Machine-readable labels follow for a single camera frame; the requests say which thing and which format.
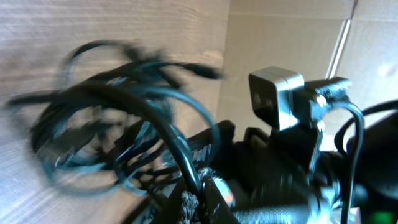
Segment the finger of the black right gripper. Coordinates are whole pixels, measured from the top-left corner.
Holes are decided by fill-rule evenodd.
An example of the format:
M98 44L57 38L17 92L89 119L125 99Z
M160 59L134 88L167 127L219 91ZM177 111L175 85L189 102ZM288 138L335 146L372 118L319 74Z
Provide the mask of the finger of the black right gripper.
M219 122L217 127L220 132L218 148L213 147L213 133L210 128L187 139L193 165L196 168L201 169L209 166L216 158L219 150L226 149L232 145L235 125L229 120L224 120ZM117 155L114 162L115 173L130 174L131 171L126 163L133 157L148 151L158 141L160 141L160 138L149 122L139 121L133 124L114 143L114 154ZM151 156L144 159L144 164L151 163L159 156L163 157L162 160L165 168L155 171L144 171L144 174L173 174L179 171L178 166L175 164L165 145L162 145Z

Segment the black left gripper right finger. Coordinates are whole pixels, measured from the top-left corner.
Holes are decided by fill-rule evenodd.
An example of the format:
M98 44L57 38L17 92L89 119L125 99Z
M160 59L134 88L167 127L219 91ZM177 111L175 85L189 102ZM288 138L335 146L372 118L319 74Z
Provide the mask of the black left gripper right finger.
M231 209L236 199L227 181L215 170L206 167L200 169L203 187L203 218L209 224L238 224Z

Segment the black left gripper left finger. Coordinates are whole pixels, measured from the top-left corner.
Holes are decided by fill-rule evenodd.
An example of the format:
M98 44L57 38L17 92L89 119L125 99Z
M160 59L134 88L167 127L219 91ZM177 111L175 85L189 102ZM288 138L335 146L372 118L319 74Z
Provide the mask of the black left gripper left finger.
M149 196L126 215L124 224L198 223L199 183L181 178L168 196L166 189L151 189Z

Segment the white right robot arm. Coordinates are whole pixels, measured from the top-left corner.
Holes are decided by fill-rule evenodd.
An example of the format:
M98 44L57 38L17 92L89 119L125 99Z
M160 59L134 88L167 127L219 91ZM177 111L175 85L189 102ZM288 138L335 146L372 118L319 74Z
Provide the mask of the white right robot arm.
M218 126L221 149L201 173L201 195L175 180L168 197L151 195L126 223L326 223L342 206L347 153L323 151L309 171L310 131L267 135L247 128L244 140L234 142L234 124ZM351 201L363 223L397 221L396 113L365 130Z

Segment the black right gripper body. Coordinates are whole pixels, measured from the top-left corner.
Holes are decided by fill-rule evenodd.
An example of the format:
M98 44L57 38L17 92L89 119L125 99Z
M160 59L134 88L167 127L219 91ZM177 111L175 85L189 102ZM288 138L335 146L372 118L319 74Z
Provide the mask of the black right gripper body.
M326 223L320 185L259 129L224 144L215 169L234 198L214 204L215 223Z

